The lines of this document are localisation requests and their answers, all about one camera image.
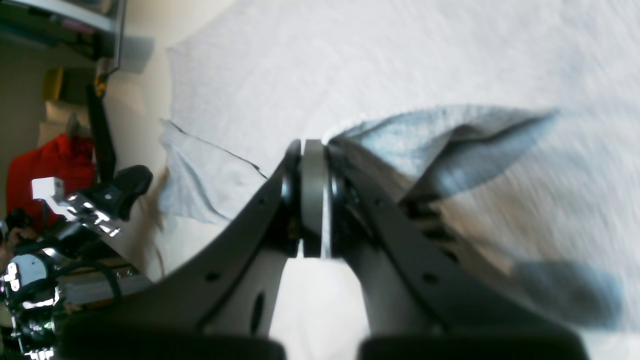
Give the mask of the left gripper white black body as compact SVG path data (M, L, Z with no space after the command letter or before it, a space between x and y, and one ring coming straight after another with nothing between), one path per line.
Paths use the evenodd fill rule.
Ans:
M21 360L55 360L63 326L87 305L123 298L119 274L87 248L102 244L120 229L123 193L95 186L64 194L61 178L35 178L32 198L59 215L53 226L14 250L1 274L1 303L9 324L4 339Z

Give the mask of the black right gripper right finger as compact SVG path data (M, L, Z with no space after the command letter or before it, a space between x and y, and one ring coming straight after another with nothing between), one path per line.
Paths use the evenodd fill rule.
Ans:
M331 251L361 285L359 360L587 360L578 335L469 275L372 178L327 146Z

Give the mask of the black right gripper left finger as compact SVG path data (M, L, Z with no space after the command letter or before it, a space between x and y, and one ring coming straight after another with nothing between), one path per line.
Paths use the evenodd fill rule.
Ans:
M283 360L268 332L299 250L326 256L326 149L293 141L224 231L158 284L66 325L63 360Z

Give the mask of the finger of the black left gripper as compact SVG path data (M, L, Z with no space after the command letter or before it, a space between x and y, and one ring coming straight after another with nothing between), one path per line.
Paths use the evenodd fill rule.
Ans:
M149 191L152 182L153 173L148 167L124 168L112 180L94 187L94 205L110 218L128 222L134 203Z

